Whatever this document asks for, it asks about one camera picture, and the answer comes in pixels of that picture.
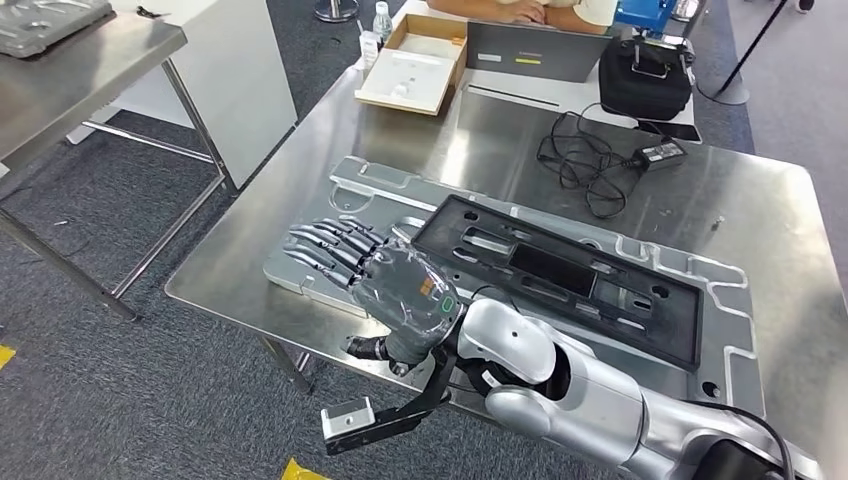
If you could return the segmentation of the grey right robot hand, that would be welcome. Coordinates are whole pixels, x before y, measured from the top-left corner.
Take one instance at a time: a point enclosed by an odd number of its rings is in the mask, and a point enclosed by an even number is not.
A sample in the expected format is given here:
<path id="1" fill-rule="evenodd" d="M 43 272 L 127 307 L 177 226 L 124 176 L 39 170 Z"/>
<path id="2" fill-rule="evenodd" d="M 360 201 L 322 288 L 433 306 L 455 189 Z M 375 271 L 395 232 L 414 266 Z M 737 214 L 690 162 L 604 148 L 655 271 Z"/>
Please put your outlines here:
<path id="1" fill-rule="evenodd" d="M 283 252 L 347 292 L 389 329 L 378 337 L 350 335 L 342 350 L 383 361 L 404 376 L 443 343 L 463 312 L 455 286 L 424 254 L 381 235 L 350 215 L 294 224 Z"/>

